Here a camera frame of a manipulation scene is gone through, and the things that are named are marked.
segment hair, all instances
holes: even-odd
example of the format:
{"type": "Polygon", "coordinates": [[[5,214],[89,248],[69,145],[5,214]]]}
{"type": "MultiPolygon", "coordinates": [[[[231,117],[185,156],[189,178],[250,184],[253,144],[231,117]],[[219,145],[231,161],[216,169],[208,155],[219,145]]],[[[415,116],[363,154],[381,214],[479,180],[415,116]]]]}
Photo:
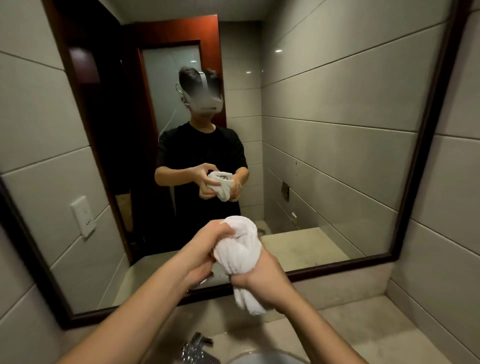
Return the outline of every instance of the hair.
{"type": "MultiPolygon", "coordinates": [[[[207,85],[210,92],[217,96],[222,94],[222,80],[217,71],[203,70],[207,78],[207,85]]],[[[182,67],[179,71],[180,86],[190,96],[193,96],[198,90],[202,90],[202,78],[198,71],[192,67],[182,67]]]]}

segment towel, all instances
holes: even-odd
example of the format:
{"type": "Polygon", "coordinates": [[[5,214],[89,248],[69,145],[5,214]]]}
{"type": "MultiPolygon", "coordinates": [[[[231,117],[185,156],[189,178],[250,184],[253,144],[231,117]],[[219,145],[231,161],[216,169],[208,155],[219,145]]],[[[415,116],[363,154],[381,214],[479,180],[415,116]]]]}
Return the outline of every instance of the towel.
{"type": "MultiPolygon", "coordinates": [[[[218,242],[213,250],[215,259],[229,275],[250,272],[255,268],[262,250],[256,225],[244,216],[229,216],[221,223],[230,225],[236,234],[233,238],[225,238],[218,242]]],[[[247,290],[234,288],[233,294],[237,306],[247,309],[251,315],[263,315],[266,312],[247,290]]]]}
{"type": "Polygon", "coordinates": [[[223,201],[227,202],[230,198],[230,189],[233,185],[233,174],[228,172],[210,172],[208,178],[211,178],[214,181],[220,182],[219,186],[211,186],[209,185],[212,190],[218,192],[217,197],[223,201]]]}

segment white sink basin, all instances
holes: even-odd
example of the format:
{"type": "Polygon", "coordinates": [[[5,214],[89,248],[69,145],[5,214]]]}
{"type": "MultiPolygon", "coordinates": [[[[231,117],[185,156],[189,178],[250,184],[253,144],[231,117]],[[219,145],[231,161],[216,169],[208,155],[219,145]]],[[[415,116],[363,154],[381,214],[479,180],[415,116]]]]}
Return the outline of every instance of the white sink basin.
{"type": "Polygon", "coordinates": [[[287,352],[252,351],[240,355],[228,364],[308,364],[308,362],[287,352]]]}

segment headset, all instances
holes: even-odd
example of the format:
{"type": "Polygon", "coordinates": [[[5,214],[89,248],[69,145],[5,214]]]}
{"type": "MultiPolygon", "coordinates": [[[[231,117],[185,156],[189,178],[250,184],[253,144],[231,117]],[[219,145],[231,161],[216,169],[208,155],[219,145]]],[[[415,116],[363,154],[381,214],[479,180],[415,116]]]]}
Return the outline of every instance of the headset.
{"type": "Polygon", "coordinates": [[[198,73],[202,78],[202,85],[203,85],[203,92],[201,92],[199,96],[192,98],[181,87],[180,83],[175,84],[175,89],[185,97],[185,99],[187,100],[187,103],[185,103],[185,105],[190,106],[193,112],[196,112],[199,114],[206,113],[206,112],[209,112],[212,114],[218,114],[223,109],[223,97],[221,93],[220,93],[220,97],[212,95],[208,90],[207,78],[205,76],[205,73],[203,73],[202,71],[198,71],[198,73]]]}

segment chrome faucet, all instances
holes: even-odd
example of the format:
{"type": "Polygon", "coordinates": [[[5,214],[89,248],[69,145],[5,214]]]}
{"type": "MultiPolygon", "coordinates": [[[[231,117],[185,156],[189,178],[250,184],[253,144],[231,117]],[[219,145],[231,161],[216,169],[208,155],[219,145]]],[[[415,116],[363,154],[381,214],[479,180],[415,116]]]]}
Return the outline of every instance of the chrome faucet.
{"type": "Polygon", "coordinates": [[[180,358],[186,364],[220,364],[220,361],[203,351],[203,345],[213,345],[213,340],[195,332],[192,340],[182,346],[180,358]]]}

